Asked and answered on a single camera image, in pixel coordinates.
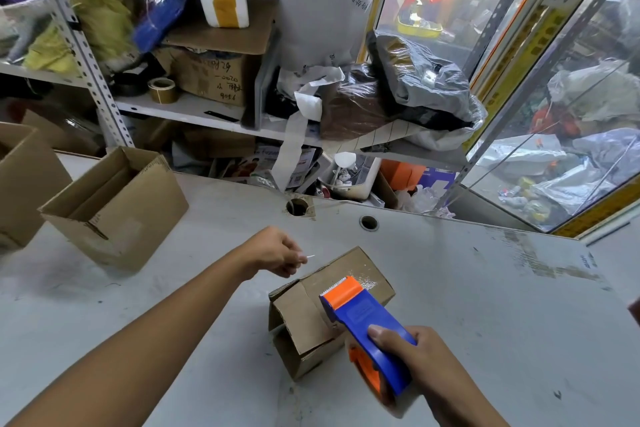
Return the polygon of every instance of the tape roll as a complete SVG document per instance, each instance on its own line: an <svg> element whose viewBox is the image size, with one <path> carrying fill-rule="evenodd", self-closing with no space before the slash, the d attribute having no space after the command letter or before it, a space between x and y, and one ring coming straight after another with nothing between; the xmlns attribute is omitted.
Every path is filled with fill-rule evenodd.
<svg viewBox="0 0 640 427"><path fill-rule="evenodd" d="M173 103L178 100L178 90L175 87L175 81L169 78L154 78L147 83L149 86L149 95L156 103Z"/></svg>

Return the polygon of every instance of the masking tape roll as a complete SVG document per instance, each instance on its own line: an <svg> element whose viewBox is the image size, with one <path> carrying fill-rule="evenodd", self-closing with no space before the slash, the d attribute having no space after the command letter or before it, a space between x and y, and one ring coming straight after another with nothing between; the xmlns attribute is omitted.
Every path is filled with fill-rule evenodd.
<svg viewBox="0 0 640 427"><path fill-rule="evenodd" d="M149 95L156 103L167 104L178 100L175 82L169 78L154 78L147 85L149 86Z"/></svg>

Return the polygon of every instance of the white table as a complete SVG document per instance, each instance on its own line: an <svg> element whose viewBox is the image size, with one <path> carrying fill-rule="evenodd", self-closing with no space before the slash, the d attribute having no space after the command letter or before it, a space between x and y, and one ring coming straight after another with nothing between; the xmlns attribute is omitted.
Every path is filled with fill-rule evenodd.
<svg viewBox="0 0 640 427"><path fill-rule="evenodd" d="M74 176L95 162L61 160ZM324 199L314 200L315 219L294 217L283 194L177 178L191 208L133 277L108 275L49 224L2 259L0 424L99 342L274 224L316 255L304 272L360 245L396 289L388 309L402 323L433 326L512 425L638 425L640 328L579 242ZM378 231L360 227L364 214ZM389 416L344 351L293 383L267 333L267 294L284 282L260 272L240 287L147 425L436 425L422 400L402 421Z"/></svg>

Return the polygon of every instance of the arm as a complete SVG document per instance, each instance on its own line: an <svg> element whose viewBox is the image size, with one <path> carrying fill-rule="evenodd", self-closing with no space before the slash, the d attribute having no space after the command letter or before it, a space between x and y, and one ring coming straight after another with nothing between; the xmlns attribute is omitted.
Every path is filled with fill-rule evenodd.
<svg viewBox="0 0 640 427"><path fill-rule="evenodd" d="M306 262L284 232L262 230L78 360L7 427L142 425L244 280L259 269L288 278Z"/></svg>
<svg viewBox="0 0 640 427"><path fill-rule="evenodd" d="M370 326L369 336L381 350L404 361L442 427L509 427L436 331L420 326L406 330L416 346L380 326Z"/></svg>

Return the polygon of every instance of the yellow basket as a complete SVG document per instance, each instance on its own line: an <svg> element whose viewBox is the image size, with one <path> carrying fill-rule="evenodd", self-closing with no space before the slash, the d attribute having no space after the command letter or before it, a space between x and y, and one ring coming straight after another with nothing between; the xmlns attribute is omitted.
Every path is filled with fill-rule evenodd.
<svg viewBox="0 0 640 427"><path fill-rule="evenodd" d="M432 39L436 39L437 37L439 37L440 33L442 32L441 24L431 21L426 22L428 22L430 27L420 27L418 25L420 24L420 22L416 22L414 25L404 24L400 22L400 19L398 18L396 20L396 29L400 34L416 35L418 37L430 37Z"/></svg>

